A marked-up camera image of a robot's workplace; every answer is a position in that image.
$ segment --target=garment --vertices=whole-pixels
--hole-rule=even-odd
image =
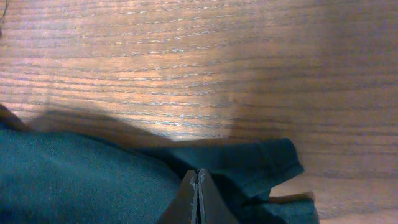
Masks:
[[[303,172],[289,139],[124,151],[74,134],[0,129],[0,222],[155,223],[187,170],[207,169],[241,223],[318,223],[312,200],[275,204]]]

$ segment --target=folded fabric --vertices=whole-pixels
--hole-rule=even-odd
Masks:
[[[267,201],[272,187],[303,172],[288,139],[127,152],[81,134],[1,128],[2,223],[155,223],[187,170],[199,168],[242,223],[318,223],[312,200]]]

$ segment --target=wood grain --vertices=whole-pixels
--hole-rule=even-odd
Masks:
[[[286,136],[307,171],[273,195],[314,191],[323,223],[394,223],[397,37],[389,0],[13,0],[0,102],[125,146]]]

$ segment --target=wooden table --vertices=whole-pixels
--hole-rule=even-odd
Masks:
[[[0,102],[35,129],[289,137],[306,173],[272,195],[312,190],[322,223],[398,220],[397,1],[12,0],[2,28]]]

